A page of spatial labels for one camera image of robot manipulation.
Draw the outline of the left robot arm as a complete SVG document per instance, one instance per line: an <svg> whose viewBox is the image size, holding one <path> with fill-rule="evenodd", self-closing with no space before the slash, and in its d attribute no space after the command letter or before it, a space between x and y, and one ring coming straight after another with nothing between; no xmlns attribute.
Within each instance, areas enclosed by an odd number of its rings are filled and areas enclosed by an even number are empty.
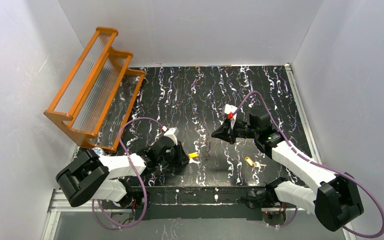
<svg viewBox="0 0 384 240"><path fill-rule="evenodd" d="M181 141L162 136L130 156L105 156L86 150L63 168L55 180L71 207L79 207L89 200L111 201L126 207L136 193L121 180L123 177L148 174L162 164L183 166L189 160Z"/></svg>

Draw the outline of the white keyring holder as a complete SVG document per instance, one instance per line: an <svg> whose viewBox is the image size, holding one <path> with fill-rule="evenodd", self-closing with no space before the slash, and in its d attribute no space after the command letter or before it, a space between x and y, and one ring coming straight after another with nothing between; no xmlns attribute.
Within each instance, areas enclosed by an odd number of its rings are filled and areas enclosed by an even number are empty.
<svg viewBox="0 0 384 240"><path fill-rule="evenodd" d="M211 138L210 136L208 136L208 137L205 139L205 143L204 143L204 146L205 146L205 150L204 150L204 160L205 160L205 161L208 161L208 160L210 159L211 144L212 144L212 138Z"/></svg>

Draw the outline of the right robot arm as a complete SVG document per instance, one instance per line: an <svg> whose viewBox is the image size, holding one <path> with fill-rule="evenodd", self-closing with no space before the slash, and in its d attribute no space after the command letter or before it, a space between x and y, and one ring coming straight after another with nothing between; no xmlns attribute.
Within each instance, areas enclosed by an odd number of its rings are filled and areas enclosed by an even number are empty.
<svg viewBox="0 0 384 240"><path fill-rule="evenodd" d="M263 106L252 107L249 122L237 119L237 107L223 107L225 119L211 137L234 144L238 138L252 139L257 149L285 166L306 185L292 183L284 177L267 183L264 191L249 199L267 204L288 203L315 215L329 231L335 232L364 213L357 185L348 178L304 160L306 154L277 130Z"/></svg>

